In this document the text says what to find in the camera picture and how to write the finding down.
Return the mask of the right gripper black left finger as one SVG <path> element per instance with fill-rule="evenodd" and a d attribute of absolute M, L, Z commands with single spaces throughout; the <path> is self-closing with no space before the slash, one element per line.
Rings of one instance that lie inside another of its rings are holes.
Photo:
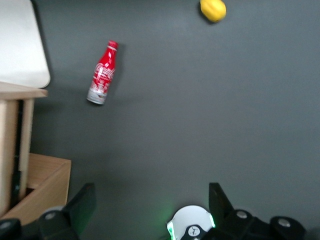
<path fill-rule="evenodd" d="M 38 219 L 40 240 L 79 240 L 96 209 L 96 188 L 86 183 L 63 207 L 47 210 Z"/>

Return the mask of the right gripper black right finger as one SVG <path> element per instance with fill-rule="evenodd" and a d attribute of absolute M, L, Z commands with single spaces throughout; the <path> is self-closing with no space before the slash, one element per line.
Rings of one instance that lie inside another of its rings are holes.
<path fill-rule="evenodd" d="M 235 209 L 219 183 L 209 184 L 209 211 L 215 227 L 208 231 L 210 240 L 259 240 L 252 232 L 256 218 L 248 211 Z"/>

